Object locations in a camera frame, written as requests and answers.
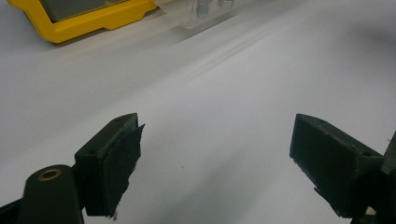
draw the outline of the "transparent container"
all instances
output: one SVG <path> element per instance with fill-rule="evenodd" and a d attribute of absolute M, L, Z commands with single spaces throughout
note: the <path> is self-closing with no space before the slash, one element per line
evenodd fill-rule
<path fill-rule="evenodd" d="M 251 0 L 154 0 L 167 14 L 186 28 L 229 12 Z"/>

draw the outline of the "screw hole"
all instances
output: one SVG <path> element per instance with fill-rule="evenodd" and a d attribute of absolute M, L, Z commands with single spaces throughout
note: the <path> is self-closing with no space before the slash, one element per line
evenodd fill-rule
<path fill-rule="evenodd" d="M 49 181 L 51 179 L 58 177 L 61 174 L 61 172 L 62 171 L 60 169 L 51 169 L 44 171 L 38 176 L 38 180 L 42 182 Z"/>
<path fill-rule="evenodd" d="M 363 156 L 365 157 L 371 157 L 371 154 L 369 152 L 363 152 Z"/>

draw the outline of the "yellow object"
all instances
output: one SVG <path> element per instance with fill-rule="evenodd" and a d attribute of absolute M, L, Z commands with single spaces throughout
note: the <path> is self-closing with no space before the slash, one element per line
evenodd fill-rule
<path fill-rule="evenodd" d="M 151 0 L 127 0 L 64 21 L 53 22 L 40 0 L 8 0 L 8 2 L 23 10 L 37 32 L 53 43 L 61 43 L 102 28 L 117 29 L 141 20 L 147 12 L 157 7 Z"/>

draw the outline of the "yellow case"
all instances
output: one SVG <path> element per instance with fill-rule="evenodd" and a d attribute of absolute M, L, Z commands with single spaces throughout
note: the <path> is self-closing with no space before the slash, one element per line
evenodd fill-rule
<path fill-rule="evenodd" d="M 8 0 L 8 2 L 23 10 L 37 32 L 53 43 L 61 43 L 102 28 L 117 29 L 141 20 L 147 12 L 157 7 L 151 0 L 127 0 L 64 21 L 53 22 L 40 0 Z"/>

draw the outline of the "white table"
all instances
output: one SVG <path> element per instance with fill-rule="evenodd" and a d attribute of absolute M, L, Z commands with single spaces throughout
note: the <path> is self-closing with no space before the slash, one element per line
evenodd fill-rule
<path fill-rule="evenodd" d="M 118 223 L 349 223 L 290 159 L 294 118 L 383 153 L 396 130 L 395 22 L 393 0 L 258 0 L 201 33 L 157 10 L 53 45 L 0 0 L 0 205 L 137 112 L 142 158 Z"/>

